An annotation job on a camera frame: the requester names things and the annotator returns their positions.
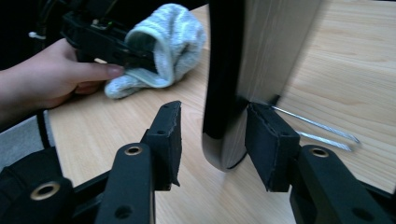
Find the human hand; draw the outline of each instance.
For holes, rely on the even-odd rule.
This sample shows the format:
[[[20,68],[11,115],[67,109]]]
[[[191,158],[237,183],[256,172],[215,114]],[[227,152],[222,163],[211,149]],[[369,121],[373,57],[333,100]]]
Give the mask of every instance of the human hand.
[[[123,68],[115,64],[78,63],[76,50],[61,39],[31,59],[11,68],[37,107],[52,108],[72,93],[91,94],[103,80],[119,77]]]
[[[61,39],[25,62],[0,71],[0,124],[58,106],[73,93],[94,93],[104,80],[122,74],[123,68],[115,64],[79,63],[76,50]]]

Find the metal grommet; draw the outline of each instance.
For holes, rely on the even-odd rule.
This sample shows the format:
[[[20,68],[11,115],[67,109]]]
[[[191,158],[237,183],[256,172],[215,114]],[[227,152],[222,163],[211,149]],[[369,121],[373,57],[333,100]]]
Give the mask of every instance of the metal grommet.
[[[312,153],[312,155],[317,157],[321,157],[321,158],[329,157],[329,153],[321,148],[313,147],[310,148],[309,151]]]
[[[135,156],[137,154],[140,154],[143,151],[143,149],[141,147],[129,147],[127,149],[125,149],[125,154],[127,156]]]
[[[35,201],[45,200],[56,194],[60,188],[59,183],[50,181],[35,188],[30,194],[30,198]]]

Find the black plastic bracket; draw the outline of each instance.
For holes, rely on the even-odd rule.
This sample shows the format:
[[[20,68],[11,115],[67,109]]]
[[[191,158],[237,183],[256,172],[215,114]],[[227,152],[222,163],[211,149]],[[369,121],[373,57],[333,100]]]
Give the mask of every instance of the black plastic bracket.
[[[75,198],[70,180],[59,176],[34,183],[7,209],[0,222],[70,223]]]
[[[95,223],[155,223],[151,157],[145,144],[119,149]]]
[[[392,223],[331,150],[304,146],[296,164],[301,178],[291,182],[290,204],[297,223]]]
[[[247,107],[247,154],[269,191],[287,192],[290,158],[297,156],[300,135],[269,105],[251,103]]]
[[[78,50],[81,62],[98,58],[107,63],[157,71],[152,51],[132,49],[124,43],[126,28],[115,21],[98,22],[87,21],[73,11],[64,15],[61,35]]]
[[[181,102],[174,101],[161,106],[141,143],[152,149],[155,169],[155,190],[170,190],[177,180],[181,160]]]

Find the wooden table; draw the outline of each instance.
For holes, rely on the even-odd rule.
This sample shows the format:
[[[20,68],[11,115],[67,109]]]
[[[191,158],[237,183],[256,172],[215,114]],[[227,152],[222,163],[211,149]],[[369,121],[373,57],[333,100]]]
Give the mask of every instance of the wooden table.
[[[193,11],[208,27],[206,7]],[[203,155],[209,44],[176,85],[122,100],[102,92],[49,112],[64,175],[79,185],[110,169],[120,147],[139,142],[165,103],[182,102],[181,188],[157,192],[158,223],[294,223],[288,193],[265,191],[250,158],[225,174]],[[279,106],[355,134],[354,152],[332,148],[360,180],[393,192],[396,181],[396,4],[333,1]],[[299,131],[335,138],[295,119]]]

